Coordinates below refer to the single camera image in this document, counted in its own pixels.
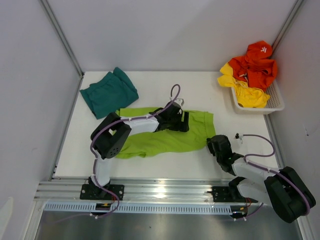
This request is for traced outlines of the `teal green shorts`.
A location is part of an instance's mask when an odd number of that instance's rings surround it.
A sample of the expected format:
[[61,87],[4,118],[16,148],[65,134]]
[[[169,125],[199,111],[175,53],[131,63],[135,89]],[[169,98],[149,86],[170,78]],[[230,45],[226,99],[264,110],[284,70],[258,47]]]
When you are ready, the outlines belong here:
[[138,90],[119,67],[109,71],[100,81],[81,89],[80,94],[96,119],[105,118],[139,99]]

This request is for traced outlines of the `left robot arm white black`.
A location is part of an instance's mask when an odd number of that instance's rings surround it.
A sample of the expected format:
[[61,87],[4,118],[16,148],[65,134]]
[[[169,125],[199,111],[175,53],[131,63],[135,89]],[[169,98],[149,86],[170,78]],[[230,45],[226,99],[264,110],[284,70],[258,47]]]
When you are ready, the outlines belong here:
[[182,105],[182,100],[170,101],[164,108],[127,118],[112,112],[98,125],[90,136],[90,151],[95,157],[90,192],[97,200],[108,196],[109,159],[120,153],[129,136],[164,130],[181,133],[189,131],[190,114],[182,110]]

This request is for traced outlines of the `lime green shorts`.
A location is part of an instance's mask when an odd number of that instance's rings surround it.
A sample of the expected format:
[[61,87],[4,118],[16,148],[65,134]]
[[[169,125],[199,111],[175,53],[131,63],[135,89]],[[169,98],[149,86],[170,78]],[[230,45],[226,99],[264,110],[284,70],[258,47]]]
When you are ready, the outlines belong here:
[[214,114],[207,111],[188,110],[189,131],[162,130],[130,135],[118,159],[154,157],[163,153],[198,151],[207,145],[207,139],[216,135]]

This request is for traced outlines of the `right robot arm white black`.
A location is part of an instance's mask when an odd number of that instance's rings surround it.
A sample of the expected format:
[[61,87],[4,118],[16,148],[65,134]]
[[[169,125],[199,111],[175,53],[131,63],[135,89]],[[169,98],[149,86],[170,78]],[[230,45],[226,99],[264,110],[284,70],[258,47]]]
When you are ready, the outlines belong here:
[[232,150],[225,135],[206,140],[209,152],[221,169],[234,176],[227,186],[213,186],[210,194],[215,203],[252,203],[268,205],[286,223],[307,216],[316,199],[298,173],[289,166],[273,168],[251,161],[251,154]]

